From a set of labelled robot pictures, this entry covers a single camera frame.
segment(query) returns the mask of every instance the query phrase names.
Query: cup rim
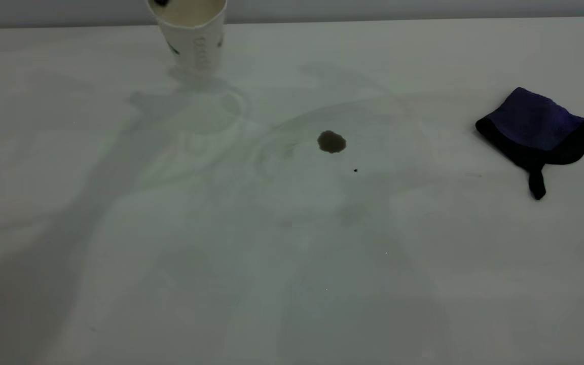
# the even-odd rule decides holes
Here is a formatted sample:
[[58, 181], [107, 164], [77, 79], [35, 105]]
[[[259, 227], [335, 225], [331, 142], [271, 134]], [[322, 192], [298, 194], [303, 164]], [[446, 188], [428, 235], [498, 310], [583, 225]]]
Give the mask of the cup rim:
[[172, 28], [179, 28], [179, 29], [186, 29], [186, 30], [195, 30], [195, 29], [200, 29], [200, 28], [206, 27], [207, 25], [213, 23], [220, 16], [222, 16], [222, 14], [224, 14], [225, 11], [227, 10], [227, 2], [229, 2], [229, 0], [224, 0], [225, 4], [222, 7], [222, 9], [220, 9], [220, 11], [218, 11], [218, 13], [215, 14], [215, 16], [213, 16], [213, 18], [211, 18], [209, 21], [207, 21], [206, 23], [202, 23], [202, 24], [199, 24], [199, 25], [195, 25], [193, 27], [186, 27], [185, 25], [177, 25], [177, 24], [173, 24], [173, 23], [170, 23], [170, 22], [166, 21], [164, 18], [158, 16], [155, 13], [155, 10], [153, 10], [153, 7], [150, 6], [150, 2], [152, 2], [152, 0], [146, 0], [145, 1], [145, 4], [148, 7], [148, 10], [150, 11], [150, 13], [155, 17], [155, 19], [157, 19], [157, 21], [159, 21], [161, 23], [164, 23], [165, 25], [168, 25], [169, 27], [172, 27]]

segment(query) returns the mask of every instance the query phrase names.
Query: cleaning mitt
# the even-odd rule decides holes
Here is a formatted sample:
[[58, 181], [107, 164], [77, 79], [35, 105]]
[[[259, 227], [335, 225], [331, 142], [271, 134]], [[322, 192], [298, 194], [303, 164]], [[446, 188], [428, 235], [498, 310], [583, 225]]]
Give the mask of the cleaning mitt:
[[571, 164], [584, 155], [584, 118], [523, 88], [479, 120], [477, 131], [529, 173], [529, 189], [538, 200], [546, 194], [545, 164]]

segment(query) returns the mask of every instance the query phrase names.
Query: white table surface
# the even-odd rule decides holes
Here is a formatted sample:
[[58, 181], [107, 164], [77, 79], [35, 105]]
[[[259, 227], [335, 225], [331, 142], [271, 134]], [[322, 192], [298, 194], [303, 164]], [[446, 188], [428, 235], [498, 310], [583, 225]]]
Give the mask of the white table surface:
[[225, 45], [198, 85], [156, 27], [0, 30], [0, 363], [584, 363], [584, 158], [534, 201], [473, 132], [584, 116], [584, 18]]

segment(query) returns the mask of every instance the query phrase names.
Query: dried spill mark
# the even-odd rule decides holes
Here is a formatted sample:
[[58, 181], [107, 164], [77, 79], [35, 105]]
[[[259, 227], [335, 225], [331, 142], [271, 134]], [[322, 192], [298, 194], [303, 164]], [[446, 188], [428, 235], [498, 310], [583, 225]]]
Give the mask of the dried spill mark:
[[329, 153], [342, 152], [344, 148], [346, 148], [346, 140], [344, 137], [333, 131], [322, 132], [322, 134], [319, 135], [317, 142], [319, 143], [320, 150]]

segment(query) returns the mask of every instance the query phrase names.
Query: paper cup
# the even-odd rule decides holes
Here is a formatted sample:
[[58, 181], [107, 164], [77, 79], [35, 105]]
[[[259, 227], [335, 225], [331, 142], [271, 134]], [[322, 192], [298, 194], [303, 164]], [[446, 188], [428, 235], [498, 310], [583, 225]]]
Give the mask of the paper cup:
[[[225, 35], [227, 0], [170, 0], [165, 7], [158, 3], [166, 2], [148, 0], [148, 9], [157, 19], [175, 62], [191, 74], [209, 75], [217, 71]], [[201, 11], [201, 6], [209, 8]], [[179, 15], [191, 7], [192, 18], [168, 14], [169, 7]]]

